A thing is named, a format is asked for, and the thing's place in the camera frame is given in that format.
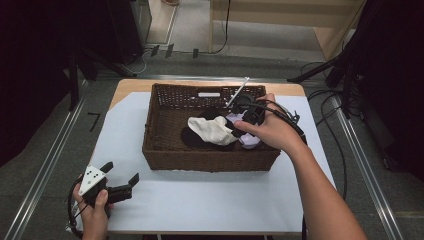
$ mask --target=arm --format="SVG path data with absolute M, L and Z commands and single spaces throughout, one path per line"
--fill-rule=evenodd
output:
M 263 98 L 275 101 L 273 94 Z M 273 104 L 268 107 L 277 109 Z M 355 216 L 321 170 L 311 149 L 287 123 L 267 111 L 261 126 L 243 121 L 235 122 L 234 126 L 285 151 L 290 157 L 311 239 L 366 239 Z

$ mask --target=brown woven basket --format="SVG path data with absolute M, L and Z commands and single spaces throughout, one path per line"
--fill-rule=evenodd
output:
M 237 86 L 196 87 L 154 84 L 144 133 L 143 154 L 152 170 L 193 170 L 206 172 L 269 171 L 280 150 L 266 144 L 244 149 L 236 142 L 232 151 L 198 149 L 186 146 L 181 131 L 189 117 L 208 107 L 228 114 L 226 102 Z M 242 90 L 255 98 L 265 95 L 264 86 Z M 219 97 L 199 97 L 199 93 L 219 93 Z

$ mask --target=white sock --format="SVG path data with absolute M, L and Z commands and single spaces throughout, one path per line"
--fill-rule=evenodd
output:
M 211 142 L 217 145 L 226 146 L 237 140 L 227 128 L 225 124 L 227 120 L 222 117 L 216 117 L 214 120 L 206 120 L 205 118 L 188 119 L 188 126 L 197 133 L 205 142 Z

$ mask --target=metal rod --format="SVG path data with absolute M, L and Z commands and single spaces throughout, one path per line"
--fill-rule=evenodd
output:
M 338 96 L 333 97 L 332 102 L 333 106 L 336 108 L 341 106 L 341 101 Z M 370 192 L 371 198 L 374 202 L 377 213 L 380 216 L 383 227 L 386 230 L 388 238 L 393 240 L 404 239 L 392 209 L 390 208 L 389 202 L 384 196 L 377 178 L 375 177 L 374 172 L 368 162 L 366 154 L 358 140 L 358 137 L 356 136 L 351 120 L 346 119 L 343 111 L 340 109 L 337 110 L 337 116 L 339 117 L 342 128 L 355 156 L 359 170 L 362 173 L 365 184 L 367 185 L 368 191 Z
M 38 201 L 41 198 L 41 195 L 44 191 L 44 188 L 47 185 L 47 182 L 54 170 L 54 167 L 59 159 L 59 156 L 62 152 L 63 147 L 65 146 L 66 140 L 76 122 L 76 119 L 81 112 L 82 106 L 84 105 L 85 98 L 87 95 L 88 83 L 86 80 L 82 83 L 81 86 L 83 94 L 76 105 L 76 108 L 73 112 L 69 112 L 56 139 L 50 148 L 47 157 L 44 160 L 43 165 L 41 166 L 34 183 L 32 184 L 30 190 L 28 191 L 25 199 L 23 200 L 18 213 L 13 220 L 12 225 L 10 226 L 5 240 L 9 239 L 20 239 L 22 234 L 28 224 L 29 219 L 32 216 L 32 213 L 35 210 L 35 207 L 38 204 Z

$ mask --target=white paper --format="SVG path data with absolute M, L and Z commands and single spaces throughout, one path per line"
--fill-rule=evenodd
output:
M 108 186 L 127 184 L 137 172 L 132 199 L 115 204 L 110 231 L 300 232 L 302 205 L 293 166 L 282 152 L 269 172 L 151 171 L 142 153 L 150 93 L 131 93 L 105 119 L 91 165 L 113 161 Z M 306 97 L 277 96 L 300 115 L 321 168 L 334 185 Z

